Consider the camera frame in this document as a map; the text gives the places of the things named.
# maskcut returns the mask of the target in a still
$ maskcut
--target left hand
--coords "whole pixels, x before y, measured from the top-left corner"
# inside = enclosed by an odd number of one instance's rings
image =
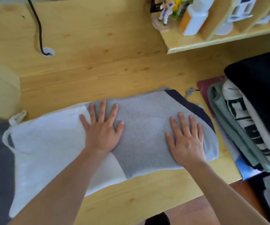
[[[107,155],[118,144],[124,129],[124,122],[118,124],[115,132],[113,122],[115,120],[118,104],[113,109],[105,121],[106,101],[102,101],[99,111],[98,121],[96,120],[94,104],[90,104],[91,125],[86,121],[84,115],[80,115],[80,121],[86,132],[86,146],[90,151]]]

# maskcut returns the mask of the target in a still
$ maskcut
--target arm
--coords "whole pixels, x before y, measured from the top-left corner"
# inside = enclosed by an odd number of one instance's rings
[[[227,225],[269,225],[269,223],[247,203],[235,190],[225,183],[206,163],[203,149],[203,128],[189,117],[191,132],[184,115],[179,113],[182,131],[171,118],[176,142],[166,133],[167,143],[175,161],[193,177],[212,206],[220,224]]]
[[[106,101],[100,108],[96,121],[94,105],[90,105],[91,125],[80,115],[86,131],[86,147],[60,174],[34,197],[10,222],[10,225],[73,224],[96,169],[118,144],[122,135],[121,122],[117,131],[113,128],[118,105],[105,121]]]

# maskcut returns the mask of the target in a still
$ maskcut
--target orange label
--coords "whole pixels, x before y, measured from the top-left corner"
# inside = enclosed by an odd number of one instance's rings
[[[191,16],[189,15],[188,11],[186,11],[179,25],[179,30],[182,34],[184,33],[188,23],[190,22],[190,19]]]

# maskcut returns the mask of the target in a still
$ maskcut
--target forearm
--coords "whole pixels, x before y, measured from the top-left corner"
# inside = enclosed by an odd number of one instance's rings
[[[221,225],[269,223],[206,163],[189,171],[212,206]]]
[[[85,148],[10,224],[73,224],[90,180],[104,157]]]

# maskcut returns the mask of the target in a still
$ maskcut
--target hand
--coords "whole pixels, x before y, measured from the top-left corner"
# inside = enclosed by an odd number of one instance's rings
[[[118,144],[124,129],[123,121],[118,124],[116,132],[113,128],[113,122],[118,111],[118,104],[113,106],[107,121],[105,121],[106,101],[101,103],[98,121],[96,121],[93,103],[90,104],[89,110],[91,125],[86,121],[84,115],[80,115],[80,121],[82,122],[86,132],[85,148],[106,156]]]
[[[170,133],[166,133],[166,140],[174,160],[177,164],[190,172],[190,170],[196,165],[206,162],[205,152],[203,149],[203,128],[200,123],[197,125],[195,118],[190,115],[190,132],[189,125],[185,120],[184,114],[179,113],[179,118],[183,133],[178,127],[176,120],[171,117],[170,122],[172,130],[176,136],[176,142]]]

